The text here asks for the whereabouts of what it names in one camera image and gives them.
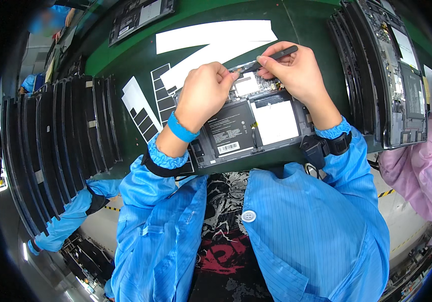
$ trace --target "cable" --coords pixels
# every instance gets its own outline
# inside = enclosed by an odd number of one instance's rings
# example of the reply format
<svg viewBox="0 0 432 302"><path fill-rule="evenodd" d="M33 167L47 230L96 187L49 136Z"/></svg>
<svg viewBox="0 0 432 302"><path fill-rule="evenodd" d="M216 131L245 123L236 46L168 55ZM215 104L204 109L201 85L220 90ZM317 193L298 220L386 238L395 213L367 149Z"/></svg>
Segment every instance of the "cable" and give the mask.
<svg viewBox="0 0 432 302"><path fill-rule="evenodd" d="M60 218L64 218L64 219L80 219L80 218L85 218L88 217L88 215L82 216L82 217L74 217L74 218L69 218L69 217L60 217Z"/></svg>
<svg viewBox="0 0 432 302"><path fill-rule="evenodd" d="M188 178L188 177L190 177L190 175L188 175L188 176L184 176L183 178L179 178L179 179L176 180L176 181L181 181L181 180L184 180L184 179L186 179L186 178Z"/></svg>

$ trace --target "white protective film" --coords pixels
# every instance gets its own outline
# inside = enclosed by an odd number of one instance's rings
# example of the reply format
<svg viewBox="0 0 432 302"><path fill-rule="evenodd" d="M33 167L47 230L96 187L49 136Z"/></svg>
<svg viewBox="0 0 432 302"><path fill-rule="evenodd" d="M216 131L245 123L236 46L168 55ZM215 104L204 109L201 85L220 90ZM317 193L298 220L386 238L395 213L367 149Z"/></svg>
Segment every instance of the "white protective film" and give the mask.
<svg viewBox="0 0 432 302"><path fill-rule="evenodd" d="M291 102L287 100L259 108L256 108L255 103L251 103L263 145L299 135Z"/></svg>

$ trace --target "sticker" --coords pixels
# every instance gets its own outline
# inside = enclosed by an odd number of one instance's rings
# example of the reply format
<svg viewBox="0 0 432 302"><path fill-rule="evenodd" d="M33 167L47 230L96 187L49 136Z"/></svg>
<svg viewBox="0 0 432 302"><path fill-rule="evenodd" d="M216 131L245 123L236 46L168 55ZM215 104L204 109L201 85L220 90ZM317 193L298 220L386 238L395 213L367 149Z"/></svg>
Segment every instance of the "sticker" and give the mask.
<svg viewBox="0 0 432 302"><path fill-rule="evenodd" d="M121 30L119 31L119 35L125 33L126 31L128 31L128 26L126 26L126 27L124 27L123 29L121 29Z"/></svg>
<svg viewBox="0 0 432 302"><path fill-rule="evenodd" d="M239 142L232 142L229 144L225 144L224 146L218 147L218 152L219 154L223 154L233 150L238 150L239 148L240 148Z"/></svg>
<svg viewBox="0 0 432 302"><path fill-rule="evenodd" d="M36 182L37 184L40 184L43 182L43 174L41 170L38 170L37 172L35 172L35 178L36 178Z"/></svg>
<svg viewBox="0 0 432 302"><path fill-rule="evenodd" d="M419 100L420 100L420 105L421 105L421 114L424 114L424 98L422 97L422 92L419 91Z"/></svg>

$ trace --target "open laptop chassis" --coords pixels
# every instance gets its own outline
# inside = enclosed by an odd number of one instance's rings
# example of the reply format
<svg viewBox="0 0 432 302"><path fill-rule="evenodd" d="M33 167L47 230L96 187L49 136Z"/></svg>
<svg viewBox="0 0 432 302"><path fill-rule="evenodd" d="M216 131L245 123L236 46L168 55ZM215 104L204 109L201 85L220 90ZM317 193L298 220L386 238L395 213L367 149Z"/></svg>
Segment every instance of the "open laptop chassis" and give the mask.
<svg viewBox="0 0 432 302"><path fill-rule="evenodd" d="M229 69L238 72L255 63ZM180 92L174 96L177 106ZM236 80L221 110L191 142L200 169L300 143L314 132L307 108L282 83L256 72Z"/></svg>

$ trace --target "barcode sticker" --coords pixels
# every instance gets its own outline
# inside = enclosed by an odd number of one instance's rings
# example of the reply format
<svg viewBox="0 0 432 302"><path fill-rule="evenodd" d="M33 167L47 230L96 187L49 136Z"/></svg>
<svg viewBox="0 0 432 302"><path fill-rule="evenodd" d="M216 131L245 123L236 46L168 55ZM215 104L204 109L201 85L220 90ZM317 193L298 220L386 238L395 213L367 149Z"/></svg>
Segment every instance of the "barcode sticker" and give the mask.
<svg viewBox="0 0 432 302"><path fill-rule="evenodd" d="M126 26L126 27L124 27L123 29L121 29L121 30L119 31L119 35L125 33L126 31L128 31L128 26Z"/></svg>
<svg viewBox="0 0 432 302"><path fill-rule="evenodd" d="M239 142L232 142L229 144L225 144L224 146L218 147L218 152L219 152L219 154L223 154L223 153L230 152L233 150L238 150L239 148L240 148Z"/></svg>
<svg viewBox="0 0 432 302"><path fill-rule="evenodd" d="M422 96L422 92L421 91L419 91L419 103L420 103L420 105L421 105L421 114L423 115L424 114L424 97Z"/></svg>

